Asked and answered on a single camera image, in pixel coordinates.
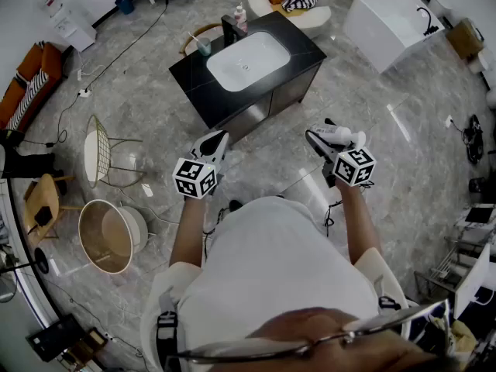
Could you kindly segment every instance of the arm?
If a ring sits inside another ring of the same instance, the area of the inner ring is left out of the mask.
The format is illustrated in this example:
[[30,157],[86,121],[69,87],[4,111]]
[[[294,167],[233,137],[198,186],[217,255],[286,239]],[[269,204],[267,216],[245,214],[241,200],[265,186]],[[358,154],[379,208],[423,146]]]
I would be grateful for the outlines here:
[[336,179],[336,187],[343,198],[351,263],[355,264],[363,253],[372,247],[375,247],[382,254],[381,241],[370,219],[367,204],[365,204],[360,192],[360,186],[351,188],[340,179]]
[[202,266],[203,221],[205,219],[205,199],[186,198],[177,229],[176,240],[170,255],[169,266],[176,262],[186,262]]

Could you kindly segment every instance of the blue trash bin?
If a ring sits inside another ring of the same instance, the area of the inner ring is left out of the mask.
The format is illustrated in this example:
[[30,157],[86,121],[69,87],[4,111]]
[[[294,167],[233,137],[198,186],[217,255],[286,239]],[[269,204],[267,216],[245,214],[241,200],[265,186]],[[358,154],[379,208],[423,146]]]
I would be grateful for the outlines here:
[[115,0],[115,5],[117,5],[125,15],[134,11],[134,5],[131,0]]

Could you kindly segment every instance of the faucet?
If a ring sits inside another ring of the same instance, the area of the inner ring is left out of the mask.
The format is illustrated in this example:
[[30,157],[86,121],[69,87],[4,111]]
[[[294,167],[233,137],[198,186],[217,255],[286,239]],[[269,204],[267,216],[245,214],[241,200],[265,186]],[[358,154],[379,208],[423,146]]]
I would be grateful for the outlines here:
[[230,46],[243,37],[246,37],[248,33],[238,27],[238,22],[229,15],[224,15],[221,18],[222,21],[222,31],[224,32],[224,47]]
[[438,26],[431,26],[431,21],[432,21],[431,13],[429,12],[429,10],[424,9],[423,7],[418,7],[417,11],[420,11],[421,9],[424,10],[425,12],[427,12],[427,15],[429,16],[429,24],[427,25],[427,30],[424,32],[424,36],[428,36],[429,34],[434,33],[437,30],[439,30],[439,27]]

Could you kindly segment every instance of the gray tile floor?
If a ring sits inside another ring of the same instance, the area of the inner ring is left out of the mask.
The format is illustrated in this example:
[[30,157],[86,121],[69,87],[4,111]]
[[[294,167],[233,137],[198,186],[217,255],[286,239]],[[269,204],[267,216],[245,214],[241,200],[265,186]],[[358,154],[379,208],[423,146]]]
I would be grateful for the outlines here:
[[[129,156],[148,175],[126,194],[138,205],[153,208],[164,219],[177,222],[182,200],[171,182],[178,157],[207,127],[171,77],[168,68],[180,60],[178,50],[188,31],[218,22],[232,14],[242,0],[183,0],[172,2],[158,23],[125,52],[95,83],[93,95],[80,98],[64,113],[61,129],[65,143],[57,144],[57,164],[75,174],[67,204],[84,204],[93,198],[134,205],[125,195],[99,184],[90,189],[84,174],[83,145],[86,125],[92,114],[102,121],[109,135],[133,137],[142,144],[122,145],[113,156],[121,164]],[[319,0],[332,10],[331,25],[316,43],[328,55],[302,104],[293,105],[264,122],[239,141],[226,157],[224,179],[208,207],[205,228],[215,223],[220,208],[231,198],[248,202],[264,195],[283,194],[307,205],[317,221],[323,221],[329,203],[340,199],[336,189],[326,188],[320,173],[322,160],[305,142],[304,132],[325,117],[367,133],[368,147],[378,164],[376,185],[364,192],[370,213],[384,244],[384,256],[401,284],[412,293],[412,269],[422,269],[442,254],[448,234],[469,202],[467,182],[487,173],[487,158],[472,167],[466,158],[460,134],[446,129],[451,114],[464,126],[476,113],[484,130],[485,150],[494,148],[491,138],[494,118],[485,105],[484,85],[473,76],[443,37],[384,74],[377,74],[356,47],[343,35],[341,26],[353,0]],[[84,72],[99,74],[164,10],[164,1],[151,6],[136,0],[133,14],[115,14],[98,27],[98,40],[81,54]],[[40,111],[27,139],[52,141],[60,112],[81,88],[75,71],[80,61],[71,56],[64,68],[70,73]],[[92,76],[85,76],[88,84]],[[23,153],[45,151],[43,146],[23,146]],[[112,175],[118,183],[126,178]],[[14,180],[16,205],[22,211],[22,195],[29,181]],[[146,185],[153,197],[143,190]],[[166,268],[176,226],[153,219],[141,210],[156,233],[123,274],[108,275],[88,263],[78,239],[78,214],[67,213],[57,224],[58,240],[45,240],[41,247],[54,258],[60,274],[48,279],[89,308],[112,335],[140,346],[139,323],[151,281]],[[346,254],[343,210],[332,210],[336,224],[330,241]],[[68,296],[48,284],[62,310],[74,313],[86,326],[99,322],[69,302]],[[101,354],[108,366],[143,370],[143,363],[126,345],[110,343]]]

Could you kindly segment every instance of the striped pillow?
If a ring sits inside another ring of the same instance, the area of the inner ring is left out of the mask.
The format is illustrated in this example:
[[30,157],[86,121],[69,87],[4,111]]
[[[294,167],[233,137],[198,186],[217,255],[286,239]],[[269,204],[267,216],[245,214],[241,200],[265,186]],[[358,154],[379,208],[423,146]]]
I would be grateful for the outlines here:
[[33,79],[28,83],[24,98],[22,98],[22,101],[15,110],[15,114],[9,120],[9,124],[7,124],[6,127],[7,129],[17,129],[17,127],[19,127],[22,117],[24,117],[24,114],[31,106],[31,102],[47,82],[48,74],[44,73],[42,70],[40,70],[40,72],[33,77]]

